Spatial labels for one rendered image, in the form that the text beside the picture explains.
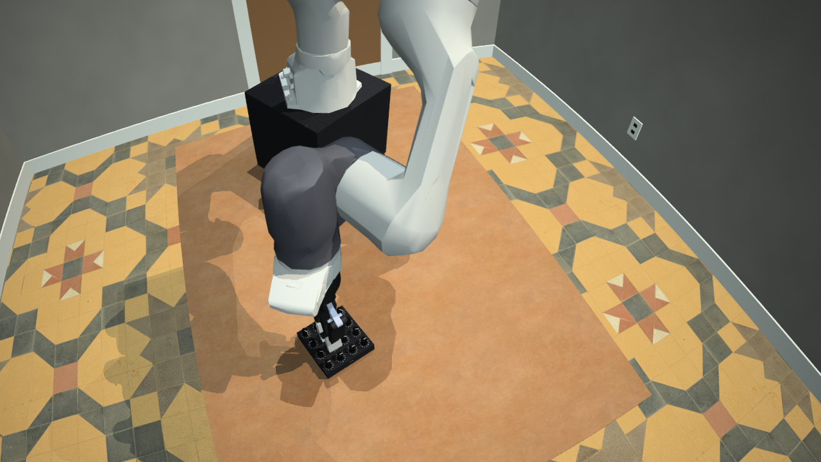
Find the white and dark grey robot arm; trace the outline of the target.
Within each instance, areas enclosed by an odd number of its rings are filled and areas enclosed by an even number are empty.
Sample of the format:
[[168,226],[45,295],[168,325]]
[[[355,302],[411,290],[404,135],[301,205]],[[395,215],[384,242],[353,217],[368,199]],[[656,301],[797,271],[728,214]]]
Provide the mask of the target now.
[[[287,108],[348,107],[362,87],[349,9],[340,0],[287,2],[298,39],[296,56],[279,73]],[[260,192],[275,240],[270,308],[316,317],[341,270],[345,221],[386,255],[419,253],[436,239],[478,76],[471,37],[478,2],[380,0],[382,34],[421,88],[407,166],[355,137],[293,146],[265,166]]]

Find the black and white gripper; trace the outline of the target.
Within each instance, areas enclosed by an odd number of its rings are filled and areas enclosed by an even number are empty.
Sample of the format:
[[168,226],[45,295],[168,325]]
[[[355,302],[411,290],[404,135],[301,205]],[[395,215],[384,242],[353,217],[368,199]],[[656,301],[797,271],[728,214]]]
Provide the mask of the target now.
[[[347,318],[341,315],[341,313],[337,314],[335,309],[337,308],[335,300],[336,292],[339,289],[340,283],[341,274],[339,272],[335,280],[330,284],[328,290],[326,290],[325,298],[319,308],[319,313],[314,318],[320,339],[326,343],[326,349],[328,349],[329,353],[332,353],[332,351],[342,346],[341,338],[345,336],[344,324],[347,323]],[[326,326],[326,323],[328,323],[328,326]]]

